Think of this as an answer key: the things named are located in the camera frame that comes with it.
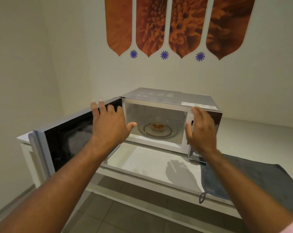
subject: microwave top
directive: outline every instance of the microwave top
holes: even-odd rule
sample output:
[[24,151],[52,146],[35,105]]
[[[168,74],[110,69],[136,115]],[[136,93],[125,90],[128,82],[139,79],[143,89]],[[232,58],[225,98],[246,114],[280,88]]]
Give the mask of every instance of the microwave top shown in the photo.
[[138,88],[122,95],[121,97],[220,110],[210,95],[196,95],[151,88]]

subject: blue flower decal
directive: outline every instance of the blue flower decal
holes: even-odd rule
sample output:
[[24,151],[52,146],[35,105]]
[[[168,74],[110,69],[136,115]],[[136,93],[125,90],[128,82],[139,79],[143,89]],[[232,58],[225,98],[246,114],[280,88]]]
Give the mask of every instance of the blue flower decal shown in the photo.
[[196,54],[196,60],[197,61],[202,61],[205,58],[205,54],[203,52],[199,52]]
[[167,59],[168,56],[169,56],[169,53],[168,53],[167,51],[165,51],[165,50],[160,54],[160,57],[161,57],[163,60]]
[[131,58],[136,58],[137,55],[138,55],[138,53],[137,53],[135,50],[132,50],[132,51],[130,52],[130,57],[131,57]]

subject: orange flower decal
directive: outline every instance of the orange flower decal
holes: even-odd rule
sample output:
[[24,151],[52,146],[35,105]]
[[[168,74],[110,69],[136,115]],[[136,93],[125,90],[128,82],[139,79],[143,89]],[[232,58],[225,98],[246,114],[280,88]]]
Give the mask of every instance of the orange flower decal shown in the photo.
[[201,41],[208,0],[172,0],[169,46],[181,58]]
[[104,0],[107,42],[118,55],[125,52],[132,40],[132,0]]
[[137,0],[136,43],[148,57],[164,42],[167,0]]
[[214,0],[206,45],[219,60],[244,40],[255,0]]

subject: baseboard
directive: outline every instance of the baseboard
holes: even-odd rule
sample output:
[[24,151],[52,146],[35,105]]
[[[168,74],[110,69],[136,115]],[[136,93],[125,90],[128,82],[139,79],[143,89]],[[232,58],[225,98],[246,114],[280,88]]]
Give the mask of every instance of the baseboard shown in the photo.
[[35,185],[33,184],[28,189],[26,189],[24,192],[22,192],[20,195],[18,195],[16,198],[14,198],[11,202],[6,204],[3,208],[0,209],[0,215],[5,212],[7,209],[9,209],[13,204],[15,204],[18,200],[20,200],[23,196],[25,196],[27,193],[29,193],[31,190],[35,188]]

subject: glass turntable plate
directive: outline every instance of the glass turntable plate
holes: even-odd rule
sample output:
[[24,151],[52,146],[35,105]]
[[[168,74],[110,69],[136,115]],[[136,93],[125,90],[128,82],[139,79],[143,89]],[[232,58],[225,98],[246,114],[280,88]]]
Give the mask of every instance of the glass turntable plate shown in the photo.
[[164,125],[164,129],[156,131],[152,129],[151,122],[141,122],[138,124],[138,130],[143,135],[154,139],[168,139],[178,134],[178,129],[175,126]]

